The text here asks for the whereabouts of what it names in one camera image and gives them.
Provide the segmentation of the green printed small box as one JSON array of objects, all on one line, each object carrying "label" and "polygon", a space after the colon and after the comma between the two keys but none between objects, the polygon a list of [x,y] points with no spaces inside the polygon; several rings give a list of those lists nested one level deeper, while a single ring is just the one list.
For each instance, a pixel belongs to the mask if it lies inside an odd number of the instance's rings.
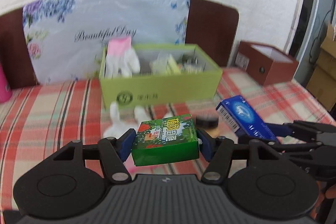
[{"label": "green printed small box", "polygon": [[199,142],[190,114],[144,121],[131,148],[135,166],[169,164],[199,157]]}]

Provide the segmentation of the gold rectangular box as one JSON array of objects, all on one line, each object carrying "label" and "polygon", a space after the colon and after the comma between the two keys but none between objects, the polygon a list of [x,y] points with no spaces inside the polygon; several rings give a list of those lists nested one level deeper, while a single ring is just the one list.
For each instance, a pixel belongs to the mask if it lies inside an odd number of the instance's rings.
[{"label": "gold rectangular box", "polygon": [[221,128],[219,126],[216,128],[207,129],[206,131],[212,138],[216,138],[221,135]]}]

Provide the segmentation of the pink thermos bottle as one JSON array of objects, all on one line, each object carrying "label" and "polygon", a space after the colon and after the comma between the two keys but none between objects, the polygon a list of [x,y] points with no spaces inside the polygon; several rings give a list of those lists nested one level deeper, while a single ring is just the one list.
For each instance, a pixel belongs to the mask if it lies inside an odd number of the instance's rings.
[{"label": "pink thermos bottle", "polygon": [[7,82],[5,73],[0,65],[0,102],[5,103],[12,97],[12,91]]}]

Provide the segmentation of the blue medicine box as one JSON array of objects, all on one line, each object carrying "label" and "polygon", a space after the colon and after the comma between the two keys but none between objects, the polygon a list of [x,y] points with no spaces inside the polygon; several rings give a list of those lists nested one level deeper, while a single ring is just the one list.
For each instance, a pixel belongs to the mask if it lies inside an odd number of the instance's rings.
[{"label": "blue medicine box", "polygon": [[243,96],[238,95],[222,100],[216,107],[216,111],[237,136],[247,135],[278,143],[276,135]]}]

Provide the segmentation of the floral Beautiful Day plastic bag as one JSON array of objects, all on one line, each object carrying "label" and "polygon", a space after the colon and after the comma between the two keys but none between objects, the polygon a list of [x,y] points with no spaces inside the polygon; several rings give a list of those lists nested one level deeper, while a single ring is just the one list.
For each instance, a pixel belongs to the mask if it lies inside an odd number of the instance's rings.
[{"label": "floral Beautiful Day plastic bag", "polygon": [[95,78],[111,39],[183,44],[190,0],[36,0],[23,30],[37,82]]}]

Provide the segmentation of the brown open cardboard box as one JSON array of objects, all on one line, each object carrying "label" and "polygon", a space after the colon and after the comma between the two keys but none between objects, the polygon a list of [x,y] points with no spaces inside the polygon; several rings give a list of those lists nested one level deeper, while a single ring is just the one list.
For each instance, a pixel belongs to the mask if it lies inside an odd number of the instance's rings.
[{"label": "brown open cardboard box", "polygon": [[248,73],[259,85],[291,81],[298,61],[278,48],[255,42],[240,42],[235,65]]}]

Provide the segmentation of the white pink glove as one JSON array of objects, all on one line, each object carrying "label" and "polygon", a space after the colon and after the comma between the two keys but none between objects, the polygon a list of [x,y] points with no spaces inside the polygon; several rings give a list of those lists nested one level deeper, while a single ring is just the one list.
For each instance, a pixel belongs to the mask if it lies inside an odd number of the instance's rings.
[{"label": "white pink glove", "polygon": [[139,74],[140,70],[139,58],[131,46],[131,36],[111,39],[108,42],[105,58],[106,78],[129,78]]},{"label": "white pink glove", "polygon": [[[112,125],[104,131],[102,135],[103,138],[115,137],[116,139],[119,139],[128,129],[135,129],[135,131],[137,131],[142,122],[151,120],[151,117],[142,106],[136,106],[134,108],[135,122],[124,122],[121,120],[117,102],[111,103],[109,113]],[[124,165],[132,176],[140,173],[152,174],[150,167],[135,166],[131,156],[124,162]]]}]

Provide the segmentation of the dark brown headboard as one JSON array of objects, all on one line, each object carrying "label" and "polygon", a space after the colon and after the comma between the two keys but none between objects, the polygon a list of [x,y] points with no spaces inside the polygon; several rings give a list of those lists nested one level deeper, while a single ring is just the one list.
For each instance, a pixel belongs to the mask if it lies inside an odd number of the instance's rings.
[{"label": "dark brown headboard", "polygon": [[[226,67],[238,28],[239,12],[207,0],[191,0],[186,43],[197,44]],[[23,9],[1,15],[1,66],[12,89],[38,84],[25,46]]]}]

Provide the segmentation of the black tape roll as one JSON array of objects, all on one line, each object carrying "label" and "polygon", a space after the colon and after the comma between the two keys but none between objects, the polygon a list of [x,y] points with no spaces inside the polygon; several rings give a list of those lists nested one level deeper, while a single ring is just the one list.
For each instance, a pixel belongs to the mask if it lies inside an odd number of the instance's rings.
[{"label": "black tape roll", "polygon": [[213,129],[217,128],[219,124],[219,117],[215,115],[197,115],[195,117],[195,125],[198,128]]}]

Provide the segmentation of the stacked cardboard boxes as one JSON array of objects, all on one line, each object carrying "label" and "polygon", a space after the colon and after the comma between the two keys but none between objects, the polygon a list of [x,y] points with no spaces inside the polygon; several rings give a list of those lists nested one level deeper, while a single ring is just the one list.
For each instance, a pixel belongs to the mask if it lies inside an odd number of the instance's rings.
[{"label": "stacked cardboard boxes", "polygon": [[335,27],[328,24],[317,65],[306,87],[327,111],[331,111],[335,106],[335,51]]}]

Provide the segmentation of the green open shoe box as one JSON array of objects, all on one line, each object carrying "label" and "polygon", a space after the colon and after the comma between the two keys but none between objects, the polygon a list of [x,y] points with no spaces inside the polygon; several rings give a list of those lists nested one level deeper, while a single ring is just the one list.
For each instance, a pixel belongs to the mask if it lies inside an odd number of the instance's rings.
[{"label": "green open shoe box", "polygon": [[[99,74],[102,101],[106,109],[112,102],[121,108],[137,105],[159,105],[214,97],[221,80],[222,69],[197,45],[138,44],[134,46],[141,64],[141,73],[131,78],[105,77],[106,49],[102,52]],[[168,53],[175,60],[189,55],[198,60],[202,71],[174,75],[158,75],[149,72],[150,62],[160,53]]]}]

